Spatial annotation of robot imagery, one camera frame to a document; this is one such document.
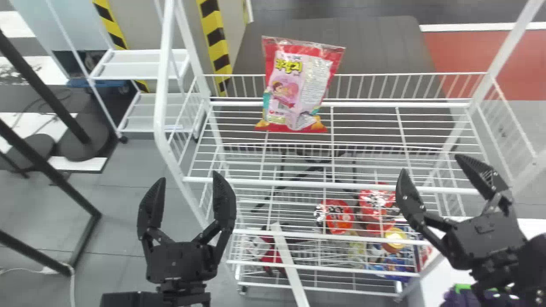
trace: white shelf unit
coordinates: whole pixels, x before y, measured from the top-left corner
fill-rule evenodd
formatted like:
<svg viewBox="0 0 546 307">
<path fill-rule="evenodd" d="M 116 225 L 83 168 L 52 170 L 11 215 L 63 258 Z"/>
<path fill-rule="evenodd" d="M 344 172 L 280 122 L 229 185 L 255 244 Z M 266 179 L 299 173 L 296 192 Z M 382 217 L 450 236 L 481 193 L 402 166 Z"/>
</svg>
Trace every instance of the white shelf unit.
<svg viewBox="0 0 546 307">
<path fill-rule="evenodd" d="M 168 9 L 182 12 L 179 25 L 187 27 L 180 1 L 167 0 Z M 384 215 L 377 222 L 379 235 L 358 229 L 358 221 L 355 232 L 330 234 L 313 215 L 321 201 L 340 199 L 357 209 L 360 190 L 394 191 L 406 168 L 428 210 L 462 220 L 479 214 L 483 200 L 455 154 L 492 164 L 514 188 L 528 182 L 530 168 L 546 156 L 527 139 L 495 81 L 498 72 L 336 75 L 319 113 L 328 129 L 322 134 L 254 129 L 262 116 L 264 75 L 197 72 L 187 91 L 194 101 L 182 106 L 179 118 L 199 120 L 190 131 L 178 130 L 178 121 L 173 125 L 167 116 L 172 41 L 165 29 L 171 23 L 163 24 L 155 141 L 203 228 L 213 220 L 212 171 L 234 189 L 238 216 L 224 255 L 241 286 L 291 288 L 302 306 L 308 305 L 304 291 L 401 300 L 439 263 L 437 250 L 423 260 L 430 243 L 415 236 L 396 211 L 391 214 L 405 233 L 402 239 L 385 237 L 384 221 L 393 216 Z M 230 80 L 224 93 L 209 91 L 207 83 L 215 78 Z M 198 142 L 188 141 L 196 133 Z M 267 244 L 249 246 L 256 237 Z M 402 244 L 417 255 L 402 254 L 400 262 L 377 267 L 369 256 L 354 257 L 355 248 L 368 249 L 367 243 Z M 272 248 L 279 252 L 272 259 L 256 256 Z"/>
<path fill-rule="evenodd" d="M 197 110 L 195 104 L 199 99 L 185 93 L 169 93 L 167 96 L 167 116 L 165 129 L 168 131 L 177 124 L 177 129 L 190 131 L 193 125 L 193 118 L 187 117 L 190 113 L 185 112 L 185 116 L 178 118 L 182 106 L 188 98 L 188 107 Z M 138 92 L 129 105 L 123 119 L 118 126 L 122 133 L 152 133 L 153 132 L 153 108 L 155 106 L 156 95 L 154 93 Z"/>
<path fill-rule="evenodd" d="M 89 74 L 93 80 L 156 80 L 159 66 L 158 49 L 106 51 Z M 169 79 L 181 78 L 189 66 L 186 49 L 173 49 Z"/>
<path fill-rule="evenodd" d="M 101 34 L 109 46 L 108 50 L 101 57 L 100 61 L 94 67 L 94 69 L 88 73 L 87 68 L 84 65 L 83 61 L 78 54 L 78 50 L 74 46 L 68 32 L 61 23 L 55 9 L 51 5 L 51 0 L 45 0 L 49 10 L 51 11 L 55 22 L 57 23 L 61 33 L 66 40 L 67 44 L 70 46 L 70 49 L 74 55 L 74 58 L 78 62 L 78 65 L 81 71 L 84 74 L 85 79 L 88 81 L 91 91 L 96 97 L 98 103 L 104 111 L 106 118 L 109 121 L 109 124 L 112 126 L 112 129 L 116 132 L 118 138 L 122 138 L 122 133 L 153 133 L 153 101 L 155 100 L 154 93 L 141 93 L 136 83 L 132 81 L 132 85 L 137 91 L 137 94 L 133 97 L 129 108 L 124 114 L 119 125 L 115 125 L 113 119 L 111 118 L 108 110 L 100 96 L 100 93 L 97 91 L 95 86 L 95 81 L 99 80 L 157 80 L 158 79 L 158 70 L 159 70 L 159 60 L 161 57 L 160 49 L 146 49 L 146 50 L 116 50 L 115 46 L 109 37 L 108 33 L 105 31 L 104 26 L 100 22 L 100 16 L 97 14 L 96 23 L 98 24 L 98 29 L 101 29 Z M 168 32 L 171 36 L 173 17 L 174 12 L 172 10 L 165 10 L 165 13 L 170 15 L 168 18 L 163 16 L 161 12 L 161 5 L 158 1 L 155 2 L 158 18 L 160 21 L 170 20 L 171 27 L 168 30 L 163 29 L 163 31 Z M 184 41 L 191 41 L 191 33 L 189 27 L 181 28 L 181 33 L 185 36 Z M 194 49 L 193 43 L 189 43 L 190 48 Z M 195 50 L 188 51 L 187 49 L 170 49 L 170 60 L 169 60 L 169 70 L 167 73 L 167 78 L 169 80 L 176 80 L 179 86 L 179 94 L 171 94 L 169 96 L 169 108 L 168 114 L 173 115 L 174 120 L 176 120 L 181 104 L 186 101 L 184 95 L 185 89 L 188 84 L 185 84 L 185 76 L 188 74 L 190 65 L 190 53 L 193 53 L 193 58 L 197 58 Z M 194 67 L 193 71 L 200 72 L 200 67 Z M 185 118 L 180 118 L 179 120 L 186 122 Z"/>
</svg>

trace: gray floor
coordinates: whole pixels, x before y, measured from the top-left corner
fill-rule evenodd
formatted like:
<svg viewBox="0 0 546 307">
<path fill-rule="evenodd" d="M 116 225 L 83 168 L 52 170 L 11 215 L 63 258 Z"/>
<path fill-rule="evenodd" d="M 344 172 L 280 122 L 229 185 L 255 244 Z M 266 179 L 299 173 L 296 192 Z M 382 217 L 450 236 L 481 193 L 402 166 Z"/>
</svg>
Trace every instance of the gray floor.
<svg viewBox="0 0 546 307">
<path fill-rule="evenodd" d="M 137 207 L 147 189 L 166 168 L 152 140 L 131 140 L 120 145 L 101 175 L 74 174 L 70 182 L 104 214 L 76 273 L 76 306 L 97 307 L 104 292 L 153 291 L 144 279 L 145 261 L 136 235 Z M 24 180 L 0 172 L 0 227 L 48 255 L 66 261 L 88 215 L 48 179 L 32 173 Z M 189 208 L 180 201 L 178 189 L 168 185 L 164 230 L 175 240 L 199 232 Z M 6 247 L 0 247 L 0 267 L 40 270 L 39 264 Z M 242 297 L 233 275 L 221 267 L 209 282 L 215 306 L 295 306 L 292 293 L 279 289 L 252 288 Z M 0 306 L 69 306 L 69 280 L 57 275 L 23 271 L 0 276 Z M 361 296 L 311 292 L 313 306 L 351 306 Z M 391 306 L 382 297 L 364 297 L 373 306 Z"/>
</svg>

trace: yellow and black striped pillar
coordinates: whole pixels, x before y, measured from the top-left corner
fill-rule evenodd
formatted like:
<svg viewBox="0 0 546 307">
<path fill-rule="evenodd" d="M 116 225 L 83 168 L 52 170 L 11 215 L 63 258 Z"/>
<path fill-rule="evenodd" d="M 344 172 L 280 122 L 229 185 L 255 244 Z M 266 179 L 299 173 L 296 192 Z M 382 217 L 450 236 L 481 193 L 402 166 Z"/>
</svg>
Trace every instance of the yellow and black striped pillar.
<svg viewBox="0 0 546 307">
<path fill-rule="evenodd" d="M 110 9 L 110 4 L 108 3 L 108 0 L 93 0 L 93 4 L 101 17 L 100 19 L 102 20 L 104 27 L 106 28 L 106 31 L 110 35 L 112 42 L 114 42 L 116 49 L 128 50 L 129 47 L 127 46 L 125 37 L 123 36 L 123 33 L 121 32 L 120 26 L 117 24 L 117 21 L 114 18 L 114 13 Z M 150 92 L 150 89 L 148 88 L 148 84 L 146 83 L 146 81 L 135 80 L 135 82 L 141 91 L 146 93 Z"/>
<path fill-rule="evenodd" d="M 232 74 L 232 66 L 229 61 L 228 42 L 224 35 L 224 23 L 217 0 L 196 0 L 199 8 L 199 16 L 205 34 L 205 41 L 209 52 L 210 62 L 215 74 Z M 221 95 L 225 93 L 229 77 L 215 77 L 216 88 Z"/>
</svg>

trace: red snack bag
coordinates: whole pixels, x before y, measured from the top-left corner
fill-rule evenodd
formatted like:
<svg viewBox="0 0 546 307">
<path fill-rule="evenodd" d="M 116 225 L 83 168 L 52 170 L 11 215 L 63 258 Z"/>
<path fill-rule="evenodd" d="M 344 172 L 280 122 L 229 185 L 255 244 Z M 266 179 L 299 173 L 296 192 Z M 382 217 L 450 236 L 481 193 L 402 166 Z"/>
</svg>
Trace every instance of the red snack bag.
<svg viewBox="0 0 546 307">
<path fill-rule="evenodd" d="M 345 48 L 266 36 L 262 47 L 266 89 L 256 130 L 326 132 L 317 113 Z"/>
</svg>

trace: white wire shelf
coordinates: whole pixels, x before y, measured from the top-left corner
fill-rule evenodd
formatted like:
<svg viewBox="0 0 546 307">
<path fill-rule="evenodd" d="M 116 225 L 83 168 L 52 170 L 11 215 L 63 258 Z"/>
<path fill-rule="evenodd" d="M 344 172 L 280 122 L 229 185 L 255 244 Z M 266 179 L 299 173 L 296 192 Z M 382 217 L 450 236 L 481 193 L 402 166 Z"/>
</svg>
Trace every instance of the white wire shelf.
<svg viewBox="0 0 546 307">
<path fill-rule="evenodd" d="M 450 108 L 422 103 L 426 109 L 398 102 L 389 102 L 388 107 L 324 103 L 319 114 L 329 132 L 322 134 L 255 131 L 261 102 L 231 107 L 233 103 L 210 103 L 206 116 L 215 124 L 203 129 L 195 150 L 183 152 L 192 157 L 184 180 L 208 182 L 210 170 L 225 168 L 234 184 L 378 188 L 374 185 L 385 182 L 389 185 L 385 190 L 394 190 L 400 169 L 407 168 L 422 191 L 444 188 L 477 194 L 453 157 L 484 159 L 473 129 L 463 128 L 459 141 L 444 148 L 455 119 L 470 122 L 465 103 Z M 317 177 L 322 168 L 328 174 Z M 302 175 L 304 180 L 277 182 Z M 435 180 L 443 186 L 432 186 Z"/>
<path fill-rule="evenodd" d="M 158 78 L 159 49 L 113 50 L 109 49 L 90 74 L 93 80 L 154 80 Z M 189 57 L 186 49 L 173 49 L 173 63 L 169 79 L 184 76 Z"/>
<path fill-rule="evenodd" d="M 234 270 L 238 265 L 232 264 Z M 304 290 L 340 293 L 355 293 L 397 297 L 397 281 L 364 273 L 324 272 L 320 270 L 298 270 Z M 241 286 L 290 288 L 290 283 L 280 271 L 267 274 L 254 265 L 239 266 L 238 284 Z"/>
<path fill-rule="evenodd" d="M 210 84 L 220 79 L 226 90 L 193 95 L 193 104 L 180 110 L 199 119 L 191 131 L 156 133 L 156 141 L 182 193 L 191 187 L 188 202 L 201 225 L 212 221 L 212 171 L 233 187 L 238 217 L 226 258 L 240 285 L 289 288 L 282 269 L 295 268 L 305 290 L 397 297 L 397 282 L 419 276 L 427 265 L 422 255 L 430 243 L 408 229 L 396 210 L 369 219 L 358 202 L 360 191 L 393 191 L 406 168 L 429 211 L 472 216 L 483 200 L 454 155 L 488 162 L 484 136 L 488 147 L 510 146 L 501 132 L 491 131 L 497 127 L 489 122 L 496 116 L 491 112 L 495 102 L 484 103 L 487 108 L 472 104 L 483 73 L 337 75 L 319 113 L 328 129 L 321 134 L 254 130 L 262 117 L 263 75 L 205 78 Z M 198 83 L 199 77 L 188 92 L 199 93 Z M 493 100 L 502 97 L 498 87 L 491 93 Z M 500 111 L 512 128 L 507 138 L 526 150 L 509 111 Z M 486 118 L 478 128 L 477 114 Z M 198 142 L 188 141 L 196 132 Z M 317 206 L 328 199 L 347 204 L 350 229 L 317 222 Z M 281 231 L 272 231 L 277 223 Z M 401 229 L 400 239 L 389 235 L 393 228 Z M 274 237 L 286 239 L 294 264 L 277 262 L 275 253 L 264 259 L 271 252 L 267 244 L 249 248 L 256 238 Z M 414 253 L 380 256 L 384 262 L 378 264 L 370 244 L 401 244 Z"/>
<path fill-rule="evenodd" d="M 303 280 L 321 280 L 312 285 L 313 287 L 323 287 L 320 285 L 323 282 L 339 282 L 341 278 L 352 278 L 352 276 L 356 278 L 356 275 L 358 279 L 364 281 L 381 280 L 384 284 L 393 286 L 389 281 L 408 282 L 410 278 L 418 277 L 427 260 L 424 255 L 428 256 L 431 251 L 427 245 L 423 244 L 406 245 L 398 254 L 375 255 L 374 252 L 377 250 L 374 246 L 377 244 L 344 240 L 343 236 L 339 236 L 336 240 L 324 240 L 291 237 L 286 232 L 283 235 L 294 264 L 282 262 L 280 255 L 276 252 L 275 242 L 267 241 L 271 236 L 246 234 L 233 235 L 226 262 L 233 265 L 235 272 L 239 270 L 238 266 L 242 266 L 243 270 L 253 271 L 256 277 L 261 278 L 261 283 L 270 284 L 272 280 L 268 281 L 268 279 L 272 278 L 275 279 L 275 283 L 278 283 L 286 278 L 282 275 L 283 268 L 295 268 Z M 309 274 L 313 274 L 313 278 L 306 276 Z M 356 290 L 354 286 L 358 284 L 374 287 L 372 285 L 377 283 L 369 285 L 353 280 L 349 284 L 352 290 Z M 386 292 L 395 293 L 394 289 Z"/>
<path fill-rule="evenodd" d="M 167 116 L 165 117 L 165 131 L 171 131 L 176 126 L 177 131 L 189 132 L 193 125 L 193 119 L 180 116 L 180 110 L 187 94 L 168 94 Z M 129 105 L 118 130 L 120 132 L 153 133 L 153 107 L 156 95 L 154 93 L 137 92 Z"/>
</svg>

